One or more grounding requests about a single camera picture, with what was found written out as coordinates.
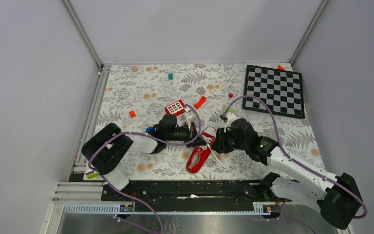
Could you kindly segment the red canvas sneaker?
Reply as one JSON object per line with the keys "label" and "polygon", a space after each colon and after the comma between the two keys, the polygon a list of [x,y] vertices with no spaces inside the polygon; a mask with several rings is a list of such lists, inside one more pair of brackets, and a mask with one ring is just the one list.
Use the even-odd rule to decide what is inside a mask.
{"label": "red canvas sneaker", "polygon": [[186,164],[186,171],[189,174],[197,174],[203,167],[204,163],[210,155],[224,168],[227,168],[216,156],[214,151],[211,149],[211,145],[216,140],[216,128],[206,127],[200,134],[199,139],[204,140],[204,145],[196,146]]}

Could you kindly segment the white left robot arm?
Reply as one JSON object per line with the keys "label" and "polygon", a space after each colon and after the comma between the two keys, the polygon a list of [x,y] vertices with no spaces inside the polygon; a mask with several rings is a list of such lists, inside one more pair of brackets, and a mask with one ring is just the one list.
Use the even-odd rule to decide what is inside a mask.
{"label": "white left robot arm", "polygon": [[113,194],[119,200],[126,200],[132,188],[119,163],[127,153],[156,154],[168,145],[205,146],[207,142],[200,136],[200,129],[201,124],[193,122],[178,125],[177,117],[172,114],[165,114],[145,134],[123,132],[117,124],[110,123],[84,143],[81,153],[88,160],[88,167],[112,186]]}

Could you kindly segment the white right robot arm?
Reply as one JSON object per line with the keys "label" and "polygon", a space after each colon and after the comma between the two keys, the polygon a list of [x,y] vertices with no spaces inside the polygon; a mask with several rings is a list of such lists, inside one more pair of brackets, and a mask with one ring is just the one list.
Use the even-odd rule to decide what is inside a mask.
{"label": "white right robot arm", "polygon": [[299,202],[320,213],[332,226],[341,230],[348,228],[363,202],[351,175],[337,176],[286,153],[277,141],[259,136],[247,120],[233,113],[222,115],[221,119],[224,127],[216,130],[212,150],[219,154],[244,151],[253,161],[292,177],[288,180],[276,173],[266,175],[260,187],[264,200],[279,197]]}

